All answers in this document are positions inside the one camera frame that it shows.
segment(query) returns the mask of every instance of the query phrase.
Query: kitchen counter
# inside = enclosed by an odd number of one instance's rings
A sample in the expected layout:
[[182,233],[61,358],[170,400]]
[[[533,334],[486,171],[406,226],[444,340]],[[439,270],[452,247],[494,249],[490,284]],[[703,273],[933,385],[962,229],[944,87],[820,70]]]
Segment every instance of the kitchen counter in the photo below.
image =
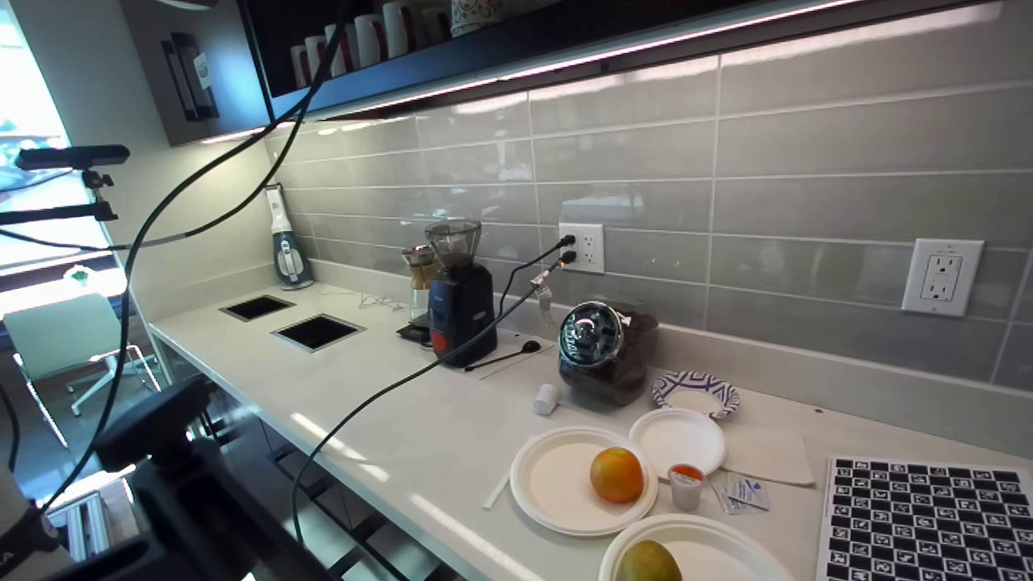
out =
[[[233,397],[254,408],[268,427],[304,452],[369,394],[434,363],[429,350],[396,340],[410,312],[369,295],[334,284],[265,287],[259,295],[293,307],[241,324],[219,309],[254,297],[241,295],[161,315],[153,334]],[[274,335],[274,329],[317,312],[346,319],[360,334],[320,353]],[[526,440],[554,427],[627,432],[650,408],[647,397],[607,413],[565,403],[552,415],[537,415],[533,394],[542,382],[563,385],[552,344],[476,376],[435,369],[357,413],[326,446],[320,464],[466,578],[595,578],[611,536],[569,540],[544,532],[521,512],[510,494],[500,494],[490,509],[482,509],[482,505]],[[743,408],[724,431],[796,432],[808,446],[816,487],[768,483],[771,512],[725,516],[713,494],[703,494],[697,509],[757,540],[794,578],[812,578],[816,569],[830,456],[1030,469],[1030,460],[812,410],[757,392],[743,392]],[[672,512],[664,490],[651,512]]]

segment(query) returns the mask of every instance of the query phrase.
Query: chair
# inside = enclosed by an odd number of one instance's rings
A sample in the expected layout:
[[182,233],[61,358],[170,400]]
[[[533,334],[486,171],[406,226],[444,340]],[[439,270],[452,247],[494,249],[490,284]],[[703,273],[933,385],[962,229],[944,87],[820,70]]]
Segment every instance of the chair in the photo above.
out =
[[[37,382],[103,363],[105,372],[86,388],[86,394],[72,403],[72,413],[76,413],[92,394],[101,394],[116,377],[119,319],[113,307],[101,295],[76,295],[72,299],[13,309],[2,315],[2,326],[16,350],[13,363],[26,377],[29,397],[37,400],[57,442],[69,449],[66,432],[37,394]],[[153,388],[161,392],[140,344],[128,344],[128,354],[136,358],[136,365],[141,365]]]

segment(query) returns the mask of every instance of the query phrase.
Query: outlet cover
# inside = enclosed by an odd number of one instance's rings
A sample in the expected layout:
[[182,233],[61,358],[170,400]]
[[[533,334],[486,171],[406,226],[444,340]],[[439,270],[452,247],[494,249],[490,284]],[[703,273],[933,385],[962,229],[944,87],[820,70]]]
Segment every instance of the outlet cover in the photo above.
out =
[[916,238],[902,309],[964,315],[980,238]]
[[600,224],[557,224],[557,238],[576,236],[579,262],[570,270],[607,270],[607,238]]

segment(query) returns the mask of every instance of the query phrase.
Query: black and white patterned mat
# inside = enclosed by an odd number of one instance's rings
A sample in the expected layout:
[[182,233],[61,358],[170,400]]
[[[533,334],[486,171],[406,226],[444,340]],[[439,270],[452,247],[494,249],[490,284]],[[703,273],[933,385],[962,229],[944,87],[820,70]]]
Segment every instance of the black and white patterned mat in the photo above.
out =
[[816,578],[1033,581],[1030,474],[832,460]]

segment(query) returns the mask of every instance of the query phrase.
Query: white plate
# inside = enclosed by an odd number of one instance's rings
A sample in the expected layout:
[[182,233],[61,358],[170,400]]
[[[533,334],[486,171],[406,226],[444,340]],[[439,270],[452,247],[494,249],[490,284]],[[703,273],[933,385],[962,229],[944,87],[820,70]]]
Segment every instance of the white plate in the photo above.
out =
[[[607,505],[592,487],[592,460],[611,446],[640,456],[647,487],[636,505]],[[651,509],[660,480],[627,436],[595,427],[563,427],[528,440],[516,452],[510,490],[516,507],[544,530],[563,536],[612,536]]]
[[655,474],[667,474],[672,464],[693,464],[703,474],[713,474],[725,452],[719,427],[709,415],[682,408],[640,415],[633,442]]
[[627,527],[605,556],[600,581],[612,581],[627,548],[642,540],[663,542],[689,581],[790,581],[789,569],[761,542],[725,523],[689,512],[663,512]]

